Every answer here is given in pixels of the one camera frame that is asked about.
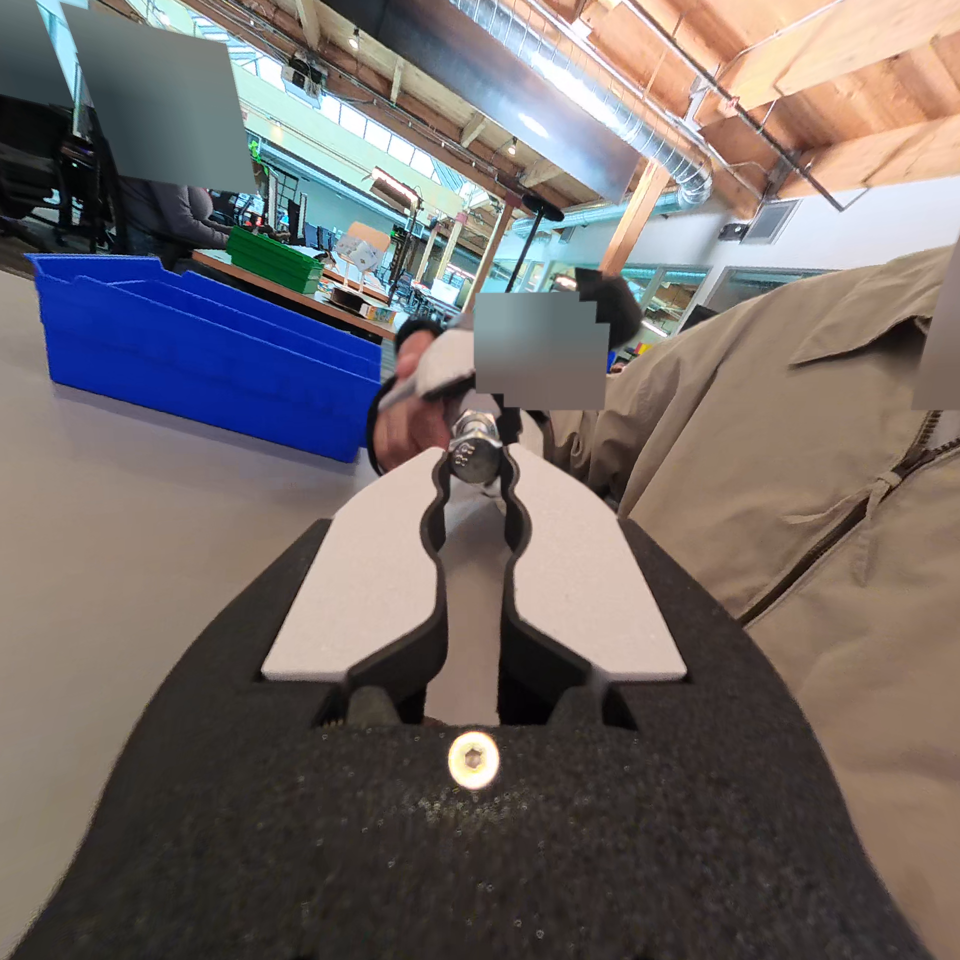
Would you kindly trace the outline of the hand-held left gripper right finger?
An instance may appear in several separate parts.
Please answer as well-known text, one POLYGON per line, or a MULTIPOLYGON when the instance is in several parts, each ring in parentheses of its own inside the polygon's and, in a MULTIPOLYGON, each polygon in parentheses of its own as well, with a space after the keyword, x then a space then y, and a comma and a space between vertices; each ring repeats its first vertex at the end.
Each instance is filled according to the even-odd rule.
POLYGON ((688 666, 611 508, 518 443, 501 477, 501 719, 546 721, 573 689, 604 707, 620 686, 684 682, 688 666))

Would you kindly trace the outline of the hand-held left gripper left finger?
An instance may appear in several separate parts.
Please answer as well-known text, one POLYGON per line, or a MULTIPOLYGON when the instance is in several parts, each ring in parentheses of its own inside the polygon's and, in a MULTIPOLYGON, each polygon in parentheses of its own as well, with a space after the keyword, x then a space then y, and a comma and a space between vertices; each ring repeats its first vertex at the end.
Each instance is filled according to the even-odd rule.
POLYGON ((264 681, 329 685, 343 703, 377 688, 401 720, 426 719, 426 691, 450 647, 446 458, 429 448, 336 512, 262 663, 264 681))

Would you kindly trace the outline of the steel hex bolt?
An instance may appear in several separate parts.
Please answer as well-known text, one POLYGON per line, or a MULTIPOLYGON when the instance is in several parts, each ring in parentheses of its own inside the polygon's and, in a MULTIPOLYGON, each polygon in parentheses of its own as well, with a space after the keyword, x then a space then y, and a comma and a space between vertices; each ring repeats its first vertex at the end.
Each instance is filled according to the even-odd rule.
POLYGON ((448 448, 450 472, 463 483, 488 486, 500 474, 503 446, 481 435, 452 438, 448 448))

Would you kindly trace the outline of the blue plastic bin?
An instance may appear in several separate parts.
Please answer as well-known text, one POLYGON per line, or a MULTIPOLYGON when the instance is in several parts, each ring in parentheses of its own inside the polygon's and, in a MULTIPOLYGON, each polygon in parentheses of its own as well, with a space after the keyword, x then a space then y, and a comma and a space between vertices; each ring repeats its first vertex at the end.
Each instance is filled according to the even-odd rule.
POLYGON ((55 383, 344 463, 366 445, 375 343, 155 258, 26 258, 55 383))

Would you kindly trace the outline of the person's right hand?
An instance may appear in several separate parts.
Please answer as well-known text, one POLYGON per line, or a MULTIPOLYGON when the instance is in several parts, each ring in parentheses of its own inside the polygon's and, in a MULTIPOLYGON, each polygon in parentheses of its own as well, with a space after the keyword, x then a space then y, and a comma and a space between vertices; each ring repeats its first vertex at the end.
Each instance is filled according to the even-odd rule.
MULTIPOLYGON (((390 387, 412 378, 421 358, 436 339, 429 329, 408 335, 394 361, 390 387)), ((412 395, 384 412, 373 405, 373 426, 367 431, 367 455, 378 475, 403 465, 431 448, 446 449, 450 442, 450 402, 412 395)))

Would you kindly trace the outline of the black floor lamp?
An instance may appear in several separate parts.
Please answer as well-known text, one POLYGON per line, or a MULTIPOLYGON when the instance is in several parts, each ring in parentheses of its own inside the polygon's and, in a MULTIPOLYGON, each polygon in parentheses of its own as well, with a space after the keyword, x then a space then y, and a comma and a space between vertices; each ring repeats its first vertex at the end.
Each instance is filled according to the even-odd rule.
POLYGON ((522 246, 521 252, 514 264, 510 278, 507 282, 505 288, 506 293, 511 293, 514 290, 516 282, 522 271, 523 264, 527 259, 528 252, 534 242, 541 223, 547 221, 549 224, 561 224, 565 220, 565 213, 563 210, 559 209, 554 203, 537 193, 526 193, 524 194, 522 200, 523 205, 527 209, 533 211, 534 219, 529 231, 525 236, 524 245, 522 246))

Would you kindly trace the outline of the wooden table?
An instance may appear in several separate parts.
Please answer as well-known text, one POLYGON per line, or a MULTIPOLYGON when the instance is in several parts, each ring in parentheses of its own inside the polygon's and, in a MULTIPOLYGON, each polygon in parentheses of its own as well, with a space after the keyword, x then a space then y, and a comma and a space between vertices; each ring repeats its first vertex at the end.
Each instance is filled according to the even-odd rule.
POLYGON ((235 267, 231 258, 224 251, 216 249, 194 250, 191 254, 191 260, 193 264, 215 273, 220 280, 229 278, 239 283, 240 288, 246 293, 256 295, 305 316, 330 321, 333 326, 351 330, 361 338, 377 343, 382 343, 384 340, 393 342, 400 331, 395 321, 383 322, 355 315, 330 303, 327 298, 298 294, 248 270, 235 267))

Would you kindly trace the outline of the light panel on stand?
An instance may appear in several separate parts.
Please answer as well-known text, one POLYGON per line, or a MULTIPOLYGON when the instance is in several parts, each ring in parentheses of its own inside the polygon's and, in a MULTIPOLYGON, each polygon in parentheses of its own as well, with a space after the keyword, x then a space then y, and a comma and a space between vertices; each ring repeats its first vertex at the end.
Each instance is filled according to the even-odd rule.
POLYGON ((412 188, 382 169, 373 168, 368 176, 369 192, 392 210, 416 216, 422 206, 422 197, 412 188))

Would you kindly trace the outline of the stack of green bins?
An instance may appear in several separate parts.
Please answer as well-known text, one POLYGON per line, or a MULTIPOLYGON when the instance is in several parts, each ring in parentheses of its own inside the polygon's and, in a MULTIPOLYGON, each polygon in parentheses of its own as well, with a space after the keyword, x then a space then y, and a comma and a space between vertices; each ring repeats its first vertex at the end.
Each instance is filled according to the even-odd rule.
POLYGON ((241 226, 231 229, 226 252, 232 266, 309 297, 317 293, 325 269, 319 258, 241 226))

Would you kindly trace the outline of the black office chair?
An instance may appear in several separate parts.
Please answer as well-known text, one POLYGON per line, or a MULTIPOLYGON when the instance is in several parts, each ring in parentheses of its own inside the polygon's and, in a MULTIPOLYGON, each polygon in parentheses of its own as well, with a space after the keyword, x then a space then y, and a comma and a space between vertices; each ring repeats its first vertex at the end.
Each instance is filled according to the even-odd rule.
POLYGON ((127 217, 113 153, 91 107, 86 134, 64 107, 1 98, 2 235, 40 254, 69 238, 93 255, 126 255, 127 217))

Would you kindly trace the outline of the wall vent grille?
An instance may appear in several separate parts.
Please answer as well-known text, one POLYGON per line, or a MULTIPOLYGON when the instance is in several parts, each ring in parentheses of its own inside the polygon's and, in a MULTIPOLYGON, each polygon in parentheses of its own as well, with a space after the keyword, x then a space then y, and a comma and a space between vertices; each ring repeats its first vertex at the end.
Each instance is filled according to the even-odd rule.
POLYGON ((765 202, 750 221, 741 243, 753 246, 776 243, 801 202, 799 198, 765 202))

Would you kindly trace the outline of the silver ventilation duct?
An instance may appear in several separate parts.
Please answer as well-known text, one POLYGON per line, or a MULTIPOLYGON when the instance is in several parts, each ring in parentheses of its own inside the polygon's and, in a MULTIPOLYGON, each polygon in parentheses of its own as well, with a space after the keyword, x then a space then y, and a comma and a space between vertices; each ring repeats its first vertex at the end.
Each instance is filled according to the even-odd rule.
POLYGON ((666 171, 683 210, 711 197, 712 164, 702 153, 616 93, 563 35, 508 2, 326 6, 610 202, 623 200, 641 160, 666 171))

